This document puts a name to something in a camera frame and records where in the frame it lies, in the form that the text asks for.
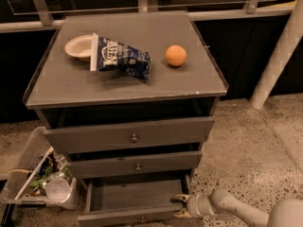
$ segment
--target dresser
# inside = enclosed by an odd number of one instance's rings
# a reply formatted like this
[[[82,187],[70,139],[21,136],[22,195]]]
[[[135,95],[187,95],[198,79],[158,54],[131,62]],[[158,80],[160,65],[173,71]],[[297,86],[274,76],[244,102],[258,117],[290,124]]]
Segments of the dresser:
[[[97,33],[151,54],[151,78],[90,72],[69,57],[71,39]],[[179,44],[187,62],[166,64]],[[227,85],[184,11],[67,16],[28,86],[25,103],[46,125],[87,191],[82,226],[173,218],[190,193],[213,114]]]

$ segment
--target white plate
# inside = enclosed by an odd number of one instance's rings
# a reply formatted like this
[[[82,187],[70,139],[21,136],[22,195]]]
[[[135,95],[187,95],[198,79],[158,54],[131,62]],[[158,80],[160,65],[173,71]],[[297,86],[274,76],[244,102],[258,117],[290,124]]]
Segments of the white plate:
[[[65,52],[69,56],[79,58],[82,61],[90,61],[92,38],[93,35],[82,35],[69,41],[65,46]]]

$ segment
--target drawer knob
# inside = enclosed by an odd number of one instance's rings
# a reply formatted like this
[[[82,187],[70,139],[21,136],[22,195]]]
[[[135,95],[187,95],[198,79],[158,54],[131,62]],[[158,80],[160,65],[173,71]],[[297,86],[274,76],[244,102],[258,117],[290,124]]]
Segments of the drawer knob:
[[[140,166],[140,164],[137,164],[137,165],[136,165],[135,170],[141,170],[141,166]]]
[[[133,135],[132,135],[131,142],[132,143],[137,143],[138,142],[138,138],[136,137],[135,133],[133,133]]]

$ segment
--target clear plastic container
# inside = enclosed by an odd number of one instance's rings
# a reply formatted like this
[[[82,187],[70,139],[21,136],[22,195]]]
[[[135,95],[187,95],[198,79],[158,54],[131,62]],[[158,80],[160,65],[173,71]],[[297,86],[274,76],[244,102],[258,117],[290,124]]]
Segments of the clear plastic container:
[[[45,155],[51,145],[44,136],[45,127],[36,128],[29,136],[25,149],[22,152],[15,169],[31,170],[37,164],[37,159]],[[29,196],[32,189],[27,186],[20,198],[15,199],[16,195],[27,181],[28,174],[23,172],[11,172],[9,178],[1,192],[0,201],[18,205],[45,205],[46,207],[62,207],[74,210],[78,203],[77,180],[73,178],[69,185],[68,198],[64,201],[53,201],[47,196]]]

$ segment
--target floor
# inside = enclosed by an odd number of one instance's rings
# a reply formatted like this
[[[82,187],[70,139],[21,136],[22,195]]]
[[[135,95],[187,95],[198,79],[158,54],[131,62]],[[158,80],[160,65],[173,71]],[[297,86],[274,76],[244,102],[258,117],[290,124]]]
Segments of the floor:
[[[39,121],[0,124],[0,180],[8,177],[31,131]],[[204,144],[204,158],[192,180],[194,193],[226,188],[236,198],[270,212],[286,198],[303,200],[303,94],[270,97],[261,111],[246,99],[221,101],[213,130]],[[14,211],[15,226],[80,226],[76,211],[60,208]],[[3,215],[4,205],[0,209]],[[172,219],[135,227],[240,227],[240,220]]]

